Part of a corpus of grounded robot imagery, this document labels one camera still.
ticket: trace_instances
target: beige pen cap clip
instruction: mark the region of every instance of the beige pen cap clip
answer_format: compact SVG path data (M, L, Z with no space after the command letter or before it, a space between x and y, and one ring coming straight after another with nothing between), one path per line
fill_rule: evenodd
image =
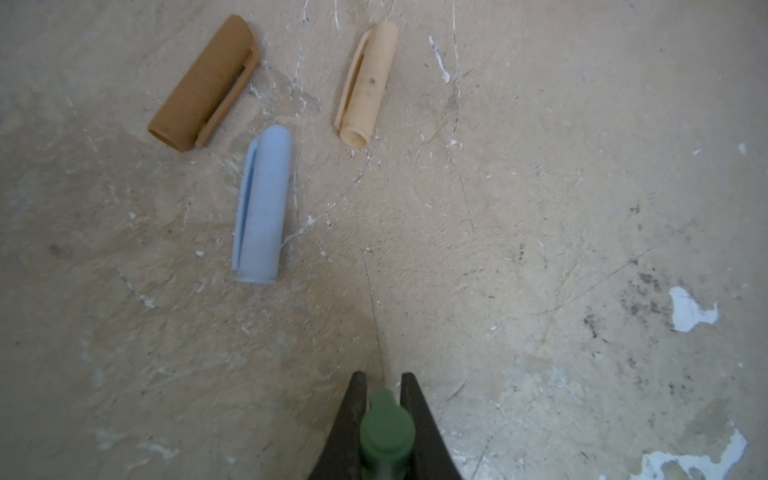
M389 21L368 30L357 45L333 122L352 148L365 148L371 139L396 45L397 27Z

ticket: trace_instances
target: plastic cap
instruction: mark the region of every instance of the plastic cap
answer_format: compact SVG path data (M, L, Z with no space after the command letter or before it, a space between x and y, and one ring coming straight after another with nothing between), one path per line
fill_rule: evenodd
M388 389L371 394L371 408L360 425L360 447L370 467L403 466L411 455L416 429L408 412Z

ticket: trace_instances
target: green object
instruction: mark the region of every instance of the green object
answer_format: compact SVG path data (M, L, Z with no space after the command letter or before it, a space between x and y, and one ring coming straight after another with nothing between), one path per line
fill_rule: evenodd
M360 448L371 473L390 468L395 478L404 473L413 450L416 428L411 415L388 389L371 393L371 408L360 424Z

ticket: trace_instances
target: concrete surface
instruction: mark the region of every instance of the concrete surface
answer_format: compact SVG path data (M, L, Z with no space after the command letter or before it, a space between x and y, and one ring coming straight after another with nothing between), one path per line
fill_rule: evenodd
M179 154L147 123L230 13L265 63L210 146ZM331 123L386 17L395 64L352 152ZM3 476L302 478L357 369L393 388L415 372L467 479L719 462L734 429L729 478L768 476L765 2L7 1L0 18ZM238 284L243 155L273 122L296 144L285 234L317 222L278 284ZM720 319L673 331L673 286Z

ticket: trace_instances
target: scratched surface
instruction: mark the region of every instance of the scratched surface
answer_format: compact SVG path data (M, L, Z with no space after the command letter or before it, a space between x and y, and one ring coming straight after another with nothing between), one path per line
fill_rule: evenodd
M230 13L264 62L179 154L146 126ZM383 18L395 62L351 151L331 123ZM729 478L767 477L766 18L757 0L3 2L3 472L302 478L364 369L418 376L467 479L717 463L734 429ZM237 190L272 123L294 135L288 241L276 285L242 285ZM673 331L675 286L720 319Z

